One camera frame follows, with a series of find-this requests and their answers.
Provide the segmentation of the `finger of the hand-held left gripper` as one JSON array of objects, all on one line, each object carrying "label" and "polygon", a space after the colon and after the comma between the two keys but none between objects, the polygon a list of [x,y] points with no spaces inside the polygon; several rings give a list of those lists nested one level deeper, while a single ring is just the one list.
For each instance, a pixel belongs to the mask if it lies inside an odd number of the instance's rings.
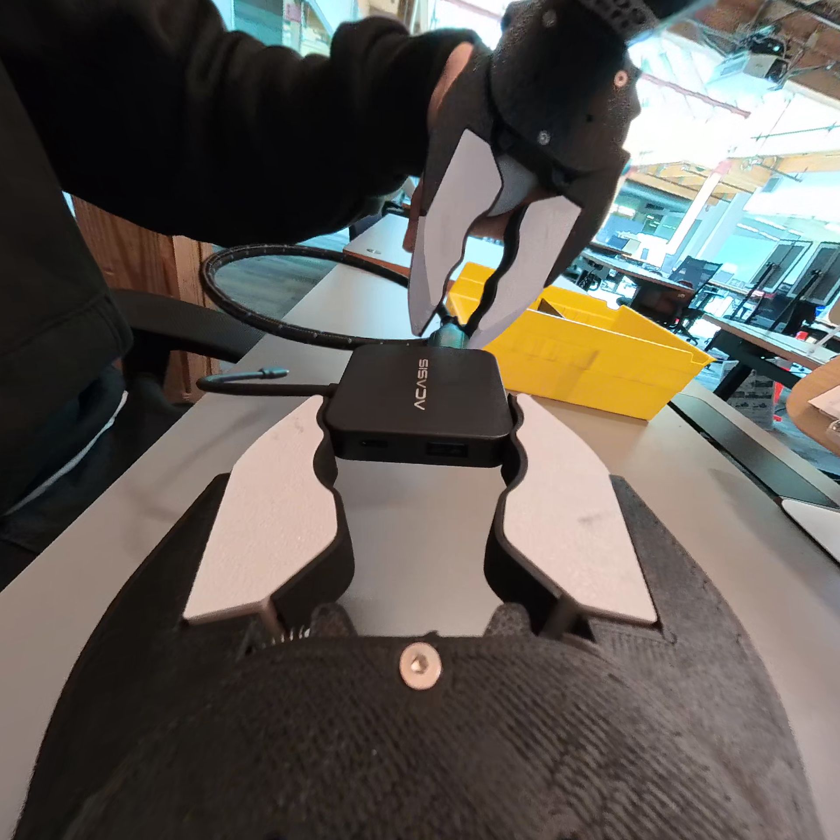
[{"label": "finger of the hand-held left gripper", "polygon": [[507,330],[537,299],[581,214],[581,208],[565,196],[526,199],[538,186],[537,176],[510,156],[499,159],[502,179],[500,197],[490,210],[492,217],[512,211],[503,235],[503,253],[498,268],[486,280],[476,309],[466,324],[466,347],[482,349]]},{"label": "finger of the hand-held left gripper", "polygon": [[463,258],[473,223],[499,196],[502,179],[490,144],[466,129],[428,210],[417,220],[408,281],[408,315],[420,337],[444,298],[448,278]]}]

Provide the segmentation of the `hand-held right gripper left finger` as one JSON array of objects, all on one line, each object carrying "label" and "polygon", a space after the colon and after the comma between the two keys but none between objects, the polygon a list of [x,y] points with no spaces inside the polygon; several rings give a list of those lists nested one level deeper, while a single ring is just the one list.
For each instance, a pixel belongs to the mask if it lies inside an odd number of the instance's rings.
[{"label": "hand-held right gripper left finger", "polygon": [[182,618],[191,626],[256,617],[274,638],[303,633],[354,577],[338,467],[309,397],[232,468]]}]

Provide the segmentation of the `black square USB hub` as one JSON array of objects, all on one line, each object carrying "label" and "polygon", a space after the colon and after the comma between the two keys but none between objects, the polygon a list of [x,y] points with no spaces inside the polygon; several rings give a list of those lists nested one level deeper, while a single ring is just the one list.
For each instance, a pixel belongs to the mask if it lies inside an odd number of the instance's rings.
[{"label": "black square USB hub", "polygon": [[494,355],[420,344],[354,350],[322,416],[338,458],[394,464],[499,467],[513,429]]}]

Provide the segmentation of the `person's left forearm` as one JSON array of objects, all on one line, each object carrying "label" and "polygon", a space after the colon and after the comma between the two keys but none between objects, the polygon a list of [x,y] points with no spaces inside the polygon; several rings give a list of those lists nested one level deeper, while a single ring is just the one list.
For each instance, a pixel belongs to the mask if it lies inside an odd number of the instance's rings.
[{"label": "person's left forearm", "polygon": [[328,56],[226,31],[210,2],[105,2],[81,18],[69,192],[159,233],[293,243],[420,175],[427,106],[467,29],[343,24]]}]

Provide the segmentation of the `white neighbouring desk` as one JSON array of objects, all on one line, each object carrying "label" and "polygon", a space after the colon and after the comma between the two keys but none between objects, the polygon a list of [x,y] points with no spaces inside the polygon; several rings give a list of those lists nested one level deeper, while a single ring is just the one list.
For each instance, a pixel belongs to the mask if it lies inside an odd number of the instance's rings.
[{"label": "white neighbouring desk", "polygon": [[343,253],[365,264],[393,271],[404,278],[410,274],[413,255],[403,247],[409,218],[388,213],[353,238]]}]

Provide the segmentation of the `person's left hand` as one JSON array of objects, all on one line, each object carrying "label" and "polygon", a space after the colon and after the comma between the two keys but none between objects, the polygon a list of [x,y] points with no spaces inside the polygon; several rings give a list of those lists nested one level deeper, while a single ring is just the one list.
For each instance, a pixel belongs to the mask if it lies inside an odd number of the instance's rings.
[{"label": "person's left hand", "polygon": [[[461,43],[449,54],[427,106],[427,131],[429,135],[431,135],[434,129],[434,125],[438,117],[438,111],[444,102],[448,90],[455,83],[458,75],[467,67],[473,51],[474,46],[472,44]],[[402,247],[407,253],[412,253],[415,249],[424,191],[425,179],[424,175],[422,175],[412,197],[408,224],[402,242]],[[479,238],[499,239],[503,236],[505,226],[507,225],[511,214],[512,211],[496,216],[487,215],[472,225],[470,233]]]}]

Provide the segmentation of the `brown-top table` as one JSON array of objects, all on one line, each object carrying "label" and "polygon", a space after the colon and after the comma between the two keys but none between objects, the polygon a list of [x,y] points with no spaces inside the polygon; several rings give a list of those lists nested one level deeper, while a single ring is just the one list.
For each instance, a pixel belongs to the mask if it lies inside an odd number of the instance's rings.
[{"label": "brown-top table", "polygon": [[669,319],[672,314],[690,304],[696,290],[690,285],[667,280],[656,271],[617,257],[605,256],[585,248],[579,257],[586,271],[600,280],[610,277],[621,283],[628,280],[635,286],[627,306],[651,319]]}]

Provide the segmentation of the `black mesh chair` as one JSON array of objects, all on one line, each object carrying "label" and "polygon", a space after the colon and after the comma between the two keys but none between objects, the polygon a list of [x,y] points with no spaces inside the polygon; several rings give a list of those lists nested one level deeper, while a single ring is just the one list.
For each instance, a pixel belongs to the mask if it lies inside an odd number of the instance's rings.
[{"label": "black mesh chair", "polygon": [[667,290],[660,301],[661,322],[668,331],[698,345],[699,340],[691,334],[690,328],[713,296],[713,290],[707,287],[721,266],[719,262],[686,257],[672,270],[668,280],[682,290]]}]

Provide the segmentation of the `ceiling projector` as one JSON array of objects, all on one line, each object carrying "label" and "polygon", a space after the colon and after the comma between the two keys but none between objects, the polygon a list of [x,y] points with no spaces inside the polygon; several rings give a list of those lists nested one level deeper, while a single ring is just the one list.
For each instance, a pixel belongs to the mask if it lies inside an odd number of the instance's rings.
[{"label": "ceiling projector", "polygon": [[767,88],[781,88],[789,74],[786,40],[772,35],[755,34],[738,44],[711,72],[707,84],[721,87],[733,82],[747,84],[746,80]]}]

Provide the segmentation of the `long grey table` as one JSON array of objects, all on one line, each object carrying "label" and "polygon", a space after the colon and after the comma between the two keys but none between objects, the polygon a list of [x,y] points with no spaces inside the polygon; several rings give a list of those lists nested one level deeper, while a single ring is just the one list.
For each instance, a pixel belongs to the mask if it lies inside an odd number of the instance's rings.
[{"label": "long grey table", "polygon": [[715,396],[727,401],[746,382],[751,373],[758,373],[774,383],[792,389],[801,379],[799,375],[773,362],[797,364],[807,372],[838,357],[825,346],[817,346],[767,329],[756,328],[746,322],[720,318],[704,313],[701,318],[718,328],[707,346],[707,351],[723,352],[735,366],[724,376],[714,390]]}]

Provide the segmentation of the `white flat board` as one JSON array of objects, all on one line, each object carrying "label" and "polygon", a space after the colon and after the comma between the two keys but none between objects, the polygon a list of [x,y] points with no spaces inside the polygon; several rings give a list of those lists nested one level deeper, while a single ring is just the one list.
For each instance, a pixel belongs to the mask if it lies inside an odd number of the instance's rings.
[{"label": "white flat board", "polygon": [[785,514],[839,564],[839,509],[782,498]]}]

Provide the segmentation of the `black upright panel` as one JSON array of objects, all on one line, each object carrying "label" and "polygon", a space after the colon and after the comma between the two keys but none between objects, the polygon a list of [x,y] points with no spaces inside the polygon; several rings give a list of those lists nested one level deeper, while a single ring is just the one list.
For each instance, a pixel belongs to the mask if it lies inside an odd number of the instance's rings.
[{"label": "black upright panel", "polygon": [[751,279],[749,301],[758,303],[773,292],[812,245],[809,239],[780,239]]},{"label": "black upright panel", "polygon": [[839,243],[821,243],[795,284],[794,296],[825,306],[839,288]]}]

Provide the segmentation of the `brown cardboard box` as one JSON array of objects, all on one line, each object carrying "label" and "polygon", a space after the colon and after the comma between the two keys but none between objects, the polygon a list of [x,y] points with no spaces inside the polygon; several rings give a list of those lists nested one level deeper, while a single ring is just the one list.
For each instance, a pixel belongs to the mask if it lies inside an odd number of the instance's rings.
[{"label": "brown cardboard box", "polygon": [[807,437],[839,456],[839,355],[802,377],[791,389],[786,411]]}]

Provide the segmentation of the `wooden cabinet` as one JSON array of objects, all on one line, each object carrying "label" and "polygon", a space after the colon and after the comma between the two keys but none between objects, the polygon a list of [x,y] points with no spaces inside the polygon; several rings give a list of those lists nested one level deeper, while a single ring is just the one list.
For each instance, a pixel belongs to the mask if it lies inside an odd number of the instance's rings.
[{"label": "wooden cabinet", "polygon": [[198,278],[212,246],[183,236],[157,234],[76,196],[71,202],[81,234],[110,288],[213,307]]}]

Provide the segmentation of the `person's body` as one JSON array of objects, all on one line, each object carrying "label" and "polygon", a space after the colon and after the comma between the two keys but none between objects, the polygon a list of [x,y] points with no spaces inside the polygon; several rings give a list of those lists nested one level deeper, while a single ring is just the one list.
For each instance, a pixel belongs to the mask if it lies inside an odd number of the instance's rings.
[{"label": "person's body", "polygon": [[1,586],[186,412],[117,362],[131,331],[5,67],[1,85]]}]

